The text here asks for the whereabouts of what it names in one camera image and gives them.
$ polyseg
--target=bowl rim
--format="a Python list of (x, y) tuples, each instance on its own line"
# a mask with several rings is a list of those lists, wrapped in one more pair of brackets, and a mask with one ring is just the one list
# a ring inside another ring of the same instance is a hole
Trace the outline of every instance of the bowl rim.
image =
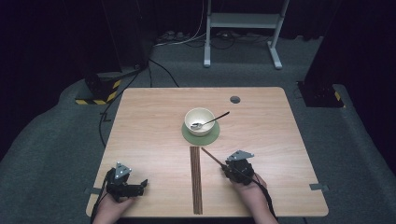
[(210, 131), (210, 130), (215, 126), (215, 122), (216, 122), (215, 120), (211, 122), (211, 124), (210, 124), (211, 127), (209, 128), (209, 130), (202, 130), (202, 129), (193, 130), (193, 129), (191, 129), (191, 127), (189, 127), (189, 125), (187, 125), (187, 121), (186, 121), (187, 116), (190, 114), (191, 111), (196, 110), (196, 109), (203, 109), (203, 110), (206, 110), (206, 111), (208, 111), (208, 112), (212, 115), (213, 119), (215, 118), (215, 114), (213, 114), (213, 112), (210, 111), (209, 109), (204, 108), (204, 107), (195, 107), (195, 108), (189, 110), (189, 112), (187, 112), (186, 115), (184, 116), (184, 125), (186, 125), (186, 127), (187, 127), (190, 131), (193, 131), (193, 132), (196, 132), (196, 133), (203, 133), (203, 132)]

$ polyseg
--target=green plate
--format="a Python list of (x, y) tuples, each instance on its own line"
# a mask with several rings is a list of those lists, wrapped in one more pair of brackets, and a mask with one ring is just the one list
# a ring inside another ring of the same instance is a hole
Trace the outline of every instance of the green plate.
[(213, 126), (212, 131), (202, 137), (198, 137), (195, 135), (192, 135), (192, 133), (189, 132), (189, 129), (186, 127), (186, 125), (183, 123), (181, 126), (181, 132), (183, 133), (183, 137), (191, 144), (195, 146), (206, 146), (211, 143), (213, 143), (220, 134), (220, 126), (217, 122), (215, 122), (215, 125)]

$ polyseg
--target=stand leg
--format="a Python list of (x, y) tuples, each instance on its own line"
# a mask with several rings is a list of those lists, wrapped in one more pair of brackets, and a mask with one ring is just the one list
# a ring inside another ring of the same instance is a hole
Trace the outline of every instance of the stand leg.
[(205, 41), (205, 55), (204, 55), (204, 67), (210, 67), (210, 14), (211, 14), (212, 1), (207, 2), (207, 13), (206, 13), (206, 41)]
[(280, 29), (282, 28), (283, 25), (283, 20), (285, 20), (285, 15), (286, 15), (286, 10), (288, 9), (288, 5), (289, 5), (289, 0), (285, 0), (283, 2), (282, 10), (280, 11), (279, 14), (279, 19), (277, 20), (273, 40), (267, 42), (276, 69), (282, 69), (282, 63), (280, 62), (275, 47), (276, 47), (277, 39), (279, 38)]

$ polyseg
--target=white metal stand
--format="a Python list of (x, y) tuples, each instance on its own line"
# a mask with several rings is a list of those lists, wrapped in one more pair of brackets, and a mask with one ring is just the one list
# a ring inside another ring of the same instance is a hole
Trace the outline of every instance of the white metal stand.
[(264, 28), (275, 29), (274, 36), (268, 41), (268, 48), (274, 61), (276, 69), (282, 68), (282, 63), (276, 52), (276, 42), (279, 38), (280, 29), (285, 19), (289, 0), (284, 0), (282, 10), (279, 14), (243, 14), (243, 13), (212, 13), (212, 1), (208, 0), (206, 14), (206, 41), (204, 67), (210, 66), (210, 29), (212, 27), (234, 27), (234, 28)]

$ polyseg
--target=human hand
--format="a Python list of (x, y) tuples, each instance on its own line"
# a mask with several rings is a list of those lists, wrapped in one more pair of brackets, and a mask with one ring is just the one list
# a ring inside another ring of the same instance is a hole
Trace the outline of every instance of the human hand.
[(129, 208), (137, 198), (128, 198), (123, 202), (116, 202), (104, 189), (102, 201), (99, 203), (93, 224), (113, 224), (120, 219), (120, 216)]
[[(252, 178), (267, 188), (267, 184), (261, 176), (254, 174)], [(233, 188), (238, 192), (242, 202), (253, 215), (257, 224), (277, 223), (269, 210), (268, 202), (262, 190), (256, 183), (252, 181), (250, 184), (244, 185), (242, 183), (233, 182), (232, 180), (230, 181), (233, 184)]]

